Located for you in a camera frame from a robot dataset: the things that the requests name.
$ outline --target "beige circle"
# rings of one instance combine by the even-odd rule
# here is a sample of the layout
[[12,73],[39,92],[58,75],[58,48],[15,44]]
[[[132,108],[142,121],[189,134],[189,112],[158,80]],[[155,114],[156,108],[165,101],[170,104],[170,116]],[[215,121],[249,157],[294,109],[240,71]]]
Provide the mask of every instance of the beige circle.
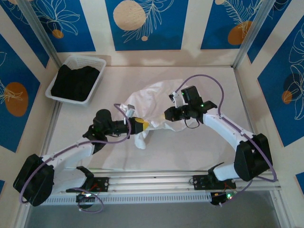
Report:
[[143,8],[132,0],[119,3],[114,9],[113,17],[116,25],[125,31],[139,29],[146,21]]
[[14,5],[17,5],[17,2],[16,0],[8,0],[10,3],[14,4]]
[[215,4],[217,5],[221,5],[225,2],[225,0],[214,0],[215,1]]
[[142,37],[142,41],[147,41],[148,40],[148,37],[147,36],[143,36]]

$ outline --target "white table surface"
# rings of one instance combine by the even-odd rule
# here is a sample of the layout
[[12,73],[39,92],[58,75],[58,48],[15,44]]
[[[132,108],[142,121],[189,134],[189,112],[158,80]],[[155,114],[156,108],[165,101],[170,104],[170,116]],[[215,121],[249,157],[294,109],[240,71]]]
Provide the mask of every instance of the white table surface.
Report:
[[[186,79],[194,74],[215,77],[224,87],[222,112],[250,130],[234,71],[230,67],[106,67],[95,96],[88,107],[63,104],[48,153],[60,151],[82,137],[98,110],[106,108],[117,116],[114,103],[125,102],[132,92],[168,79]],[[197,87],[204,101],[219,104],[221,93],[208,78],[194,78],[187,83]],[[114,170],[206,170],[220,162],[233,162],[232,147],[205,125],[181,132],[157,130],[149,133],[147,148],[135,147],[134,139],[106,145],[91,156],[90,168]]]

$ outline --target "cable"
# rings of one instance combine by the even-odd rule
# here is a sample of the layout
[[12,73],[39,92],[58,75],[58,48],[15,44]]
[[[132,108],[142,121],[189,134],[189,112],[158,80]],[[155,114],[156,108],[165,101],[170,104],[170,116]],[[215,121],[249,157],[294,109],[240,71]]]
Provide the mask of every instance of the cable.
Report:
[[90,141],[85,141],[85,142],[81,142],[79,144],[75,144],[75,145],[72,145],[72,146],[69,146],[68,148],[56,153],[54,155],[53,158],[49,158],[47,159],[46,161],[44,161],[42,164],[40,164],[33,172],[32,174],[29,176],[29,178],[27,179],[27,181],[24,183],[23,185],[23,188],[20,192],[20,195],[19,195],[19,202],[20,203],[28,203],[28,201],[23,201],[22,197],[23,197],[23,194],[24,194],[24,191],[25,189],[27,188],[27,186],[29,185],[29,182],[33,179],[33,177],[36,175],[36,173],[45,165],[47,164],[48,162],[50,162],[51,160],[55,159],[56,157],[62,155],[63,153],[75,148],[75,147],[78,147],[78,146],[81,146],[81,145],[85,145],[85,144],[89,144],[89,143],[104,143],[104,144],[117,144],[117,143],[122,143],[124,141],[126,141],[129,136],[131,135],[131,123],[130,123],[130,120],[129,118],[126,116],[126,114],[119,108],[119,105],[120,104],[114,104],[114,107],[121,113],[123,114],[123,116],[126,118],[127,120],[127,124],[128,124],[128,128],[129,128],[129,131],[128,131],[128,134],[126,135],[126,137],[124,137],[123,139],[119,140],[119,141],[116,141],[116,142],[106,142],[106,141],[101,141],[101,140],[90,140]]
[[119,138],[122,134],[118,134],[118,135],[115,135],[115,134],[111,134],[111,135],[108,135],[110,137],[113,137],[113,138]]
[[80,207],[80,201],[78,202],[78,208],[79,208],[79,211],[82,211],[82,212],[85,212],[85,213],[90,213],[90,214],[97,214],[97,213],[100,213],[104,210],[104,203],[102,202],[102,200],[97,196],[95,195],[94,193],[91,193],[90,191],[87,191],[85,189],[82,189],[82,188],[72,188],[74,190],[77,190],[77,191],[83,191],[87,194],[91,194],[92,196],[95,197],[96,200],[98,200],[100,203],[101,203],[101,208],[99,210],[95,210],[95,211],[88,211],[88,210],[84,210]]
[[186,127],[190,128],[190,129],[195,129],[195,128],[198,128],[200,125],[199,121],[196,119],[196,122],[198,122],[198,125],[196,127],[189,127],[187,122],[186,122],[186,119],[185,119],[185,124],[186,124]]
[[194,185],[194,182],[193,182],[193,177],[189,179],[188,184],[190,184],[190,185]]
[[[219,106],[218,106],[218,115],[219,116],[222,116],[221,115],[221,107],[222,107],[222,104],[223,104],[223,101],[224,101],[224,97],[225,97],[225,93],[224,93],[224,89],[222,87],[222,85],[218,82],[218,80],[216,80],[215,78],[209,76],[209,75],[202,75],[202,74],[199,74],[199,75],[193,75],[193,76],[190,76],[188,77],[181,85],[180,87],[178,87],[175,92],[177,93],[182,87],[183,85],[188,82],[190,79],[194,78],[194,77],[199,77],[199,76],[202,76],[202,77],[207,77],[211,80],[213,80],[216,84],[218,84],[221,92],[222,92],[222,98],[220,100],[220,103],[219,103]],[[236,129],[241,135],[242,135],[242,130],[239,129],[237,126],[235,126],[231,121],[227,120],[225,117],[221,117],[226,123],[228,123],[231,127],[233,127],[234,129]],[[264,177],[259,177],[257,176],[257,178],[260,178],[262,180],[265,180],[265,181],[269,181],[269,182],[276,182],[277,181],[277,176],[276,176],[276,171],[274,169],[274,167],[272,166],[270,160],[266,157],[266,155],[264,154],[264,152],[261,150],[261,148],[246,134],[243,134],[243,136],[248,139],[252,145],[257,149],[257,151],[261,154],[261,156],[264,158],[264,160],[266,161],[267,165],[269,166],[271,172],[272,172],[272,175],[273,175],[273,179],[268,179],[268,178],[264,178]],[[239,191],[236,195],[238,195],[239,193],[242,193],[244,192],[247,188],[249,188],[249,186],[251,185],[252,183],[252,180],[249,182],[249,184],[243,188],[241,191]]]

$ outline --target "orange circle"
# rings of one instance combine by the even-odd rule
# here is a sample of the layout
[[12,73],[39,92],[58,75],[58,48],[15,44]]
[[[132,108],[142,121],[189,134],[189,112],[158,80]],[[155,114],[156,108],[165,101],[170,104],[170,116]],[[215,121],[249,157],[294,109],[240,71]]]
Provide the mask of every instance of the orange circle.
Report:
[[293,99],[293,95],[288,90],[284,91],[282,94],[282,100],[287,105],[289,104]]
[[228,35],[228,42],[231,45],[240,45],[250,29],[252,21],[245,21],[242,24],[235,26]]
[[52,34],[54,37],[56,37],[57,39],[62,39],[63,38],[63,32],[58,30],[58,29],[54,29],[52,31]]
[[148,40],[148,37],[147,36],[143,36],[142,37],[142,41],[147,41]]
[[16,117],[21,117],[25,114],[28,104],[29,104],[29,96],[26,88],[23,86],[23,84],[19,82],[12,82],[9,83],[5,90],[4,93],[6,95],[9,95],[10,92],[13,92],[16,94],[18,97],[14,98],[13,96],[7,97],[5,99],[5,105],[9,113]]

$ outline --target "crumpled white fabric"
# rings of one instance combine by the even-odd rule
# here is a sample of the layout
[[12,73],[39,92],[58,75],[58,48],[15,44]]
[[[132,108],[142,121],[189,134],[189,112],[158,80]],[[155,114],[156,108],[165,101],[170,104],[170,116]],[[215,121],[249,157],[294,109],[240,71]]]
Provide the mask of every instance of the crumpled white fabric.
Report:
[[[135,135],[135,146],[137,148],[146,148],[144,139],[150,130],[170,129],[178,132],[187,127],[184,120],[171,122],[164,118],[164,111],[174,106],[174,103],[169,98],[169,94],[175,91],[183,81],[183,79],[166,80],[149,85],[140,91],[132,93],[130,97],[120,105],[120,108],[124,111],[127,110],[127,105],[133,105],[135,107],[134,116],[140,117],[150,124],[146,131]],[[187,120],[188,125],[192,122],[195,122],[195,120]]]

